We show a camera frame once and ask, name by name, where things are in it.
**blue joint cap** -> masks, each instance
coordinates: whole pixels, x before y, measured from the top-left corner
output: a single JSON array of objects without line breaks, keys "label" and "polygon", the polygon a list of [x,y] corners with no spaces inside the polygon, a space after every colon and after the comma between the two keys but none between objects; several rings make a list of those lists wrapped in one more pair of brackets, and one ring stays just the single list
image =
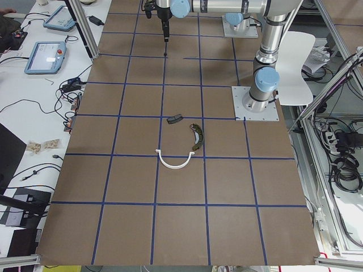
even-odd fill
[{"label": "blue joint cap", "polygon": [[188,0],[172,0],[170,5],[171,13],[177,18],[184,18],[191,10]]},{"label": "blue joint cap", "polygon": [[258,89],[262,92],[272,92],[276,90],[280,76],[275,68],[263,67],[257,71],[255,83]]},{"label": "blue joint cap", "polygon": [[232,26],[237,26],[243,21],[243,15],[242,13],[226,13],[226,21]]}]

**black plug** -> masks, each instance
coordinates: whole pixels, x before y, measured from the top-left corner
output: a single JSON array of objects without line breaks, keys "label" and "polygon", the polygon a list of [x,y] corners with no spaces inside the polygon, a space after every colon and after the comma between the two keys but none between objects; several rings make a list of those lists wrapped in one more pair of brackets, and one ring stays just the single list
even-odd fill
[{"label": "black plug", "polygon": [[96,26],[104,26],[104,23],[98,19],[97,17],[89,16],[88,19],[90,20],[91,23],[94,23]]}]

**white mounting plate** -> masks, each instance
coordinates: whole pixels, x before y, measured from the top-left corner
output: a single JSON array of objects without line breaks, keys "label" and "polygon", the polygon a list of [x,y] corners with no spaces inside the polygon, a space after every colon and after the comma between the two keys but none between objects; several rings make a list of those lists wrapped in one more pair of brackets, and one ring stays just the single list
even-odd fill
[{"label": "white mounting plate", "polygon": [[251,87],[246,86],[232,86],[234,114],[237,121],[278,121],[278,113],[275,102],[269,103],[266,109],[260,113],[254,113],[247,110],[243,104],[242,99],[246,92],[250,91]]},{"label": "white mounting plate", "polygon": [[[254,24],[255,21],[253,19],[250,20],[250,23]],[[256,39],[259,37],[257,33],[257,28],[254,25],[250,25],[247,29],[239,29],[237,31],[233,31],[230,27],[230,24],[226,21],[226,17],[222,16],[223,22],[223,30],[225,31],[225,37],[227,38],[249,38]]]}]

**white table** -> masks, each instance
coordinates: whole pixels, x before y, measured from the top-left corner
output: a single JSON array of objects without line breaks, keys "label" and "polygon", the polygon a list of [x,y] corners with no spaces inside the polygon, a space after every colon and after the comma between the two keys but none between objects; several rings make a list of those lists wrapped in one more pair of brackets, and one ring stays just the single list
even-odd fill
[{"label": "white table", "polygon": [[[105,22],[110,4],[111,0],[97,0],[90,6],[83,7],[86,16],[93,15]],[[48,12],[51,14],[60,5],[64,5],[64,2],[50,1],[48,5],[42,7],[35,4],[30,12]],[[29,20],[34,18],[46,19],[47,17],[42,15],[29,15],[22,26],[26,25]],[[90,23],[90,27],[98,44],[103,27],[96,26],[92,23]],[[38,101],[43,110],[50,112],[54,110],[54,104],[57,101],[55,91],[59,84],[69,78],[76,77],[86,67],[90,66],[92,62],[88,57],[76,27],[70,32],[62,32],[44,28],[41,20],[34,20],[29,26],[25,27],[24,30],[28,32],[28,36],[21,49],[4,54],[0,58],[0,61],[15,56],[29,57],[33,46],[37,41],[64,41],[67,35],[79,38],[77,42],[68,42],[66,44],[67,52],[65,60],[61,70],[55,75],[25,74],[24,68],[27,63],[26,59],[7,61],[0,65],[0,109],[20,99],[30,99]],[[90,69],[82,74],[82,81],[87,80],[89,72]],[[69,103],[63,104],[63,108],[59,110],[61,114],[70,110]],[[41,143],[51,139],[61,140],[61,148],[56,150],[46,150],[36,155],[27,151],[20,162],[17,172],[40,163],[62,164],[60,159],[52,158],[53,154],[63,157],[69,142],[70,135],[63,132],[64,126],[62,121],[63,119],[56,113],[44,114],[40,111],[37,104],[27,101],[15,104],[0,113],[0,123],[5,125],[5,127],[25,143],[28,143],[29,141]],[[20,175],[19,178],[30,175],[32,170],[33,169],[25,172],[24,175]],[[58,174],[59,173],[55,169],[45,169],[39,172],[38,175],[25,181],[19,181],[18,178],[15,178],[10,182],[9,187],[27,185],[49,185],[55,187]],[[44,187],[30,189],[52,192],[51,189]],[[8,189],[6,190],[5,195],[12,197],[14,193],[15,189]],[[0,206],[0,211],[4,211],[5,208],[6,207],[4,206]],[[41,219],[38,228],[43,228],[45,220],[46,218]],[[19,228],[0,225],[0,257],[7,256],[13,231],[18,229]]]}]

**hand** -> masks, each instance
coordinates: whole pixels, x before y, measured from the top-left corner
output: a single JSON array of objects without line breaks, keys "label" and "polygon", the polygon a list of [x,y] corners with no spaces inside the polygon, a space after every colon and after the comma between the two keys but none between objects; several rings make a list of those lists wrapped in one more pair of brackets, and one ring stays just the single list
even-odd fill
[{"label": "hand", "polygon": [[8,13],[16,13],[16,10],[13,8],[0,8],[0,15],[8,14]]}]

